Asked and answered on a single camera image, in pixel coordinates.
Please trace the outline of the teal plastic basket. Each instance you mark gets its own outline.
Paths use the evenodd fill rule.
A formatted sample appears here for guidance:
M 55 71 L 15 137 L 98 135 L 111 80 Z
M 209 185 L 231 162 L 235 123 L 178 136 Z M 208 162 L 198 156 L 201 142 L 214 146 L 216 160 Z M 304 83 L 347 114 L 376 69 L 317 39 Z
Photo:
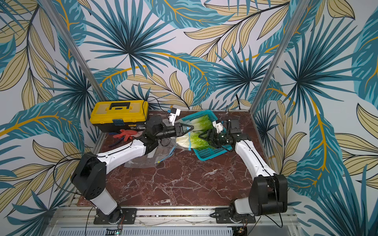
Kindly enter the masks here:
M 181 118 L 182 122 L 191 122 L 195 119 L 208 116 L 210 121 L 216 121 L 218 120 L 218 117 L 214 114 L 211 110 L 203 110 L 199 111 L 190 115 L 187 115 L 183 118 Z M 231 145 L 225 145 L 221 146 L 221 148 L 214 148 L 211 146 L 204 147 L 195 147 L 195 142 L 190 142 L 190 148 L 189 150 L 193 150 L 197 156 L 197 158 L 201 161 L 206 161 L 212 158 L 215 158 L 217 156 L 220 156 L 224 153 L 231 152 L 232 146 Z

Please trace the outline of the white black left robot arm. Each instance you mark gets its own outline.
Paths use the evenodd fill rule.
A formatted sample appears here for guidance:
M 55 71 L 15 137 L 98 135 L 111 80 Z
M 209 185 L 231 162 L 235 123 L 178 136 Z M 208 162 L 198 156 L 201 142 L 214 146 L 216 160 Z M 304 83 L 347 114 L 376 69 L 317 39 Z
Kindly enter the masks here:
M 194 126 L 190 124 L 167 126 L 160 116 L 152 116 L 146 121 L 142 134 L 129 144 L 103 153 L 83 154 L 71 182 L 107 218 L 108 223 L 119 223 L 123 218 L 122 209 L 106 189 L 106 175 L 132 159 L 154 152 L 160 140 L 181 137 L 193 130 Z

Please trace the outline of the chinese cabbage back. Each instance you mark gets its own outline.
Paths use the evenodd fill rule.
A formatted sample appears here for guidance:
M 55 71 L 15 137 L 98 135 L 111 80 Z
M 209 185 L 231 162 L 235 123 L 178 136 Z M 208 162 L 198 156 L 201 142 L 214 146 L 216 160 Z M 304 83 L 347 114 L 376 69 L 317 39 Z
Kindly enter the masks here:
M 189 123 L 194 127 L 193 132 L 207 131 L 213 128 L 213 124 L 208 115 L 204 115 L 200 118 L 196 118 Z

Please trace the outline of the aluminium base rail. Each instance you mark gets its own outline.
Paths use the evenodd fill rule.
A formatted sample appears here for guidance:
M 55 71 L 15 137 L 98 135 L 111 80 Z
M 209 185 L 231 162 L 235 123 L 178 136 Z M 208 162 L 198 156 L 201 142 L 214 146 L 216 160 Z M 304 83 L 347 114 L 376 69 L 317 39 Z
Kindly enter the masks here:
M 131 206 L 120 225 L 95 224 L 92 207 L 61 207 L 48 224 L 45 236 L 302 236 L 293 208 L 269 217 L 233 223 L 212 218 L 219 206 Z

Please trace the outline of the blue black handled pliers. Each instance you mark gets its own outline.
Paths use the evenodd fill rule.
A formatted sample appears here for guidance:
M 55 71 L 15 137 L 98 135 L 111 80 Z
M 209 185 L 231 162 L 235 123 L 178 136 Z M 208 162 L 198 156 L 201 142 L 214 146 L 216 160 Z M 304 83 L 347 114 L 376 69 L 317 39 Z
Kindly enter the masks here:
M 127 143 L 128 142 L 125 142 L 123 139 L 119 139 L 118 141 L 116 141 L 115 143 L 109 145 L 108 147 L 109 148 L 117 148 L 117 147 L 123 146 L 123 145 L 125 145 Z

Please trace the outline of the left aluminium corner post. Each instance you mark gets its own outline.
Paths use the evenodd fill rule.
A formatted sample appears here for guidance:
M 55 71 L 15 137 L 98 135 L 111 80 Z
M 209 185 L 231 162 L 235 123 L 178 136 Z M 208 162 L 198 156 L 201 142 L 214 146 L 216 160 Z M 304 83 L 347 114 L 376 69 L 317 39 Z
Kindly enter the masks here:
M 77 64 L 82 69 L 83 73 L 87 77 L 89 83 L 91 84 L 93 90 L 97 93 L 100 101 L 107 101 L 104 93 L 101 91 L 99 84 L 97 83 L 90 67 L 88 66 L 85 58 L 81 54 L 77 44 L 75 43 L 71 33 L 69 32 L 68 23 L 65 23 L 63 18 L 59 15 L 57 9 L 54 7 L 52 1 L 42 0 L 40 1 L 42 7 L 46 11 L 52 23 L 55 25 L 57 32 L 61 35 L 64 42 L 66 43 L 68 49 L 75 58 Z

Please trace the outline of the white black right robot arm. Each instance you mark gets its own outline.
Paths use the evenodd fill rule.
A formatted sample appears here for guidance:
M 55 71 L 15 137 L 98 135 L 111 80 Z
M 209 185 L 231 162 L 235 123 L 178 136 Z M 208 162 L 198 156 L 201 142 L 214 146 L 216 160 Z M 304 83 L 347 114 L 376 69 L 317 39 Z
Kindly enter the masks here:
M 234 200 L 226 214 L 234 222 L 247 216 L 281 214 L 287 211 L 287 179 L 278 175 L 260 156 L 248 134 L 243 133 L 238 120 L 228 120 L 223 124 L 213 122 L 213 128 L 199 134 L 199 138 L 213 148 L 227 145 L 238 154 L 253 178 L 248 197 Z

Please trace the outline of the chinese cabbage front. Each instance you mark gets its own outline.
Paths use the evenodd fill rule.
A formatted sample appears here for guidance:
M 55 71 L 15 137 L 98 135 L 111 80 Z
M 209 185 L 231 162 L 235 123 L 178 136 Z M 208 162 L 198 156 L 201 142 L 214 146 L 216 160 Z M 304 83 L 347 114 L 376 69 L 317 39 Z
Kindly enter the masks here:
M 186 149 L 199 149 L 198 148 L 198 140 L 199 140 L 199 134 L 201 134 L 201 131 L 197 132 L 189 132 L 188 134 L 177 137 L 176 138 L 176 144 L 182 148 Z

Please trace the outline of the yellow black plastic toolbox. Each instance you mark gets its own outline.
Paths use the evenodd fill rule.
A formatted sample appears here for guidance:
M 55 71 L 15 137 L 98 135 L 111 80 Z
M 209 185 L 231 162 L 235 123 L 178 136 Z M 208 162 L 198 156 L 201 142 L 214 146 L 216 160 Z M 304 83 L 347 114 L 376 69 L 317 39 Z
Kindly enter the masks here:
M 98 102 L 90 122 L 104 133 L 124 130 L 143 131 L 149 104 L 144 100 Z

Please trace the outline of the clear zipper bag blue seal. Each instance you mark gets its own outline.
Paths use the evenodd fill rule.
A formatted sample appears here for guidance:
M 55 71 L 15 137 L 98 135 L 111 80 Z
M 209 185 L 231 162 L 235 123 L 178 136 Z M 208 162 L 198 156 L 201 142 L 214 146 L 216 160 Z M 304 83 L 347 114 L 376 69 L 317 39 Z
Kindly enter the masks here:
M 134 158 L 124 164 L 126 168 L 151 168 L 158 166 L 161 162 L 171 157 L 176 149 L 173 139 L 163 139 L 151 153 Z

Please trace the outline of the aluminium corner post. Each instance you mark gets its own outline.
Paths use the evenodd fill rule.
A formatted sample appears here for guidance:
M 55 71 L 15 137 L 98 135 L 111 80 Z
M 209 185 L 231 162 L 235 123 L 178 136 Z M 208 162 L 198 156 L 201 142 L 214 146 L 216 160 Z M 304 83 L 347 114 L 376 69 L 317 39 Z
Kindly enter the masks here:
M 75 58 L 77 64 L 82 69 L 83 73 L 87 77 L 89 83 L 91 84 L 93 90 L 97 93 L 100 101 L 107 101 L 104 93 L 101 91 L 99 84 L 97 83 L 90 67 L 88 66 L 85 58 L 81 54 L 77 44 L 75 43 L 71 33 L 69 32 L 68 23 L 65 23 L 63 18 L 59 15 L 57 9 L 54 7 L 52 1 L 42 0 L 40 1 L 42 7 L 46 11 L 52 23 L 55 25 L 57 32 L 61 35 L 64 42 L 66 43 L 68 49 Z
M 274 57 L 271 61 L 271 64 L 265 74 L 265 77 L 260 84 L 259 90 L 255 96 L 254 102 L 251 105 L 250 108 L 250 114 L 253 115 L 257 111 L 258 103 L 262 99 L 264 91 L 266 90 L 269 81 L 273 75 L 274 69 L 276 68 L 281 56 L 284 54 L 292 36 L 294 35 L 296 31 L 296 27 L 299 25 L 302 15 L 305 13 L 305 10 L 309 4 L 309 0 L 306 1 L 300 1 L 297 5 L 297 8 L 295 9 L 295 12 L 291 18 L 291 20 L 288 23 L 288 29 L 283 34 L 282 40 L 276 50 L 276 53 L 274 54 Z

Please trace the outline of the chinese cabbage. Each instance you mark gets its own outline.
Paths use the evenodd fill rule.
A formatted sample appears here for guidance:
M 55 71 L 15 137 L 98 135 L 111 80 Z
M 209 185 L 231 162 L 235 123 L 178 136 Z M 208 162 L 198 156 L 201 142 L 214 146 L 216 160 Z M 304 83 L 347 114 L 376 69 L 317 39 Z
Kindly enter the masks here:
M 199 149 L 198 148 L 198 140 L 199 140 L 199 134 L 201 134 L 201 131 L 197 132 L 189 132 L 188 134 L 177 137 L 176 138 L 176 144 L 182 148 L 186 149 Z
M 194 127 L 193 132 L 207 131 L 213 128 L 213 124 L 208 115 L 204 115 L 200 118 L 196 118 L 189 123 Z

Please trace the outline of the right aluminium corner post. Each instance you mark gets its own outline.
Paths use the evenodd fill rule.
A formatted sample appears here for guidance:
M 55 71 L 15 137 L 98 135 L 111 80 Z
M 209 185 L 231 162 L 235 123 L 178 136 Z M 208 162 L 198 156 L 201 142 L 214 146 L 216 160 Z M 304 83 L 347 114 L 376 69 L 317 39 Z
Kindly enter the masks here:
M 264 91 L 266 90 L 269 81 L 273 75 L 274 69 L 276 68 L 281 56 L 284 54 L 292 36 L 294 35 L 296 31 L 296 27 L 299 25 L 302 15 L 305 13 L 305 10 L 309 4 L 309 0 L 306 1 L 300 1 L 297 5 L 297 8 L 295 9 L 295 12 L 291 18 L 291 20 L 288 23 L 288 29 L 283 34 L 282 40 L 276 50 L 276 53 L 274 54 L 274 57 L 271 61 L 271 64 L 265 74 L 265 77 L 260 84 L 259 90 L 255 96 L 254 102 L 251 105 L 250 108 L 250 114 L 253 115 L 257 111 L 258 103 L 262 99 Z

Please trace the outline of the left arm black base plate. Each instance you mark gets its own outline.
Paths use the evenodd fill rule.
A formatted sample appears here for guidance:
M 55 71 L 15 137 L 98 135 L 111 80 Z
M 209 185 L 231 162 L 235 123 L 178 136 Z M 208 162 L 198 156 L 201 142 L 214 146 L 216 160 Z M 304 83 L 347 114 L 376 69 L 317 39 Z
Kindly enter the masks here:
M 136 213 L 137 213 L 136 208 L 117 207 L 109 215 L 106 215 L 101 210 L 96 209 L 94 224 L 95 225 L 116 225 L 116 224 L 133 225 L 136 219 Z

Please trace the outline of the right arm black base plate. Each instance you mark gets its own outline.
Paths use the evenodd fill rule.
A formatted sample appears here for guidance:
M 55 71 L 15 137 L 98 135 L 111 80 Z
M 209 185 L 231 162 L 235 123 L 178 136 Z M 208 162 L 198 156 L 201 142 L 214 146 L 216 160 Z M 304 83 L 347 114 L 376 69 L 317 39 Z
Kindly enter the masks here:
M 256 218 L 251 214 L 239 214 L 231 207 L 217 207 L 215 212 L 210 214 L 217 224 L 240 224 L 255 223 Z

